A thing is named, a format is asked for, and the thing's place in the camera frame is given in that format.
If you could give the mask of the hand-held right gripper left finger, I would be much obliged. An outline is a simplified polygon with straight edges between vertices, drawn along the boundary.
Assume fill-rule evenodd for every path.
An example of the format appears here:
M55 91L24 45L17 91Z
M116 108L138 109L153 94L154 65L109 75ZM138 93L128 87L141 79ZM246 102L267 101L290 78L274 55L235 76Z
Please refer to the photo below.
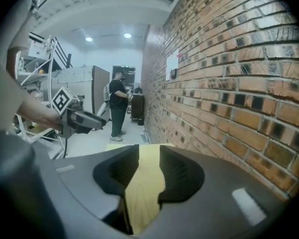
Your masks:
M131 238L125 190L139 166L138 145L55 160L42 144L33 148L64 238Z

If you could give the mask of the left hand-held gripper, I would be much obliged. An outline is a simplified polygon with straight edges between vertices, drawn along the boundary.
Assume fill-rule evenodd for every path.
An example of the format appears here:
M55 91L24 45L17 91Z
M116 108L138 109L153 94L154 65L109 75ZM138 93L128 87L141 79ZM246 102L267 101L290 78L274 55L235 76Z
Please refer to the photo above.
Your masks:
M52 105L60 116L61 131L58 134L64 139L71 135L88 134L92 129L99 130L106 121L90 112L83 111L83 99L71 90L61 87L52 99Z

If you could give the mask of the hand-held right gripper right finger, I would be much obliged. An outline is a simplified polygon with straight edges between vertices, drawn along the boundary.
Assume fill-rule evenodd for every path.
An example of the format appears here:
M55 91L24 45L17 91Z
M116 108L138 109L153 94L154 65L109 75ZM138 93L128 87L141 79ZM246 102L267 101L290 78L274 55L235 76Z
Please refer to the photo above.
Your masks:
M160 212L142 239L257 239L286 208L237 165L171 146L160 147L166 187Z

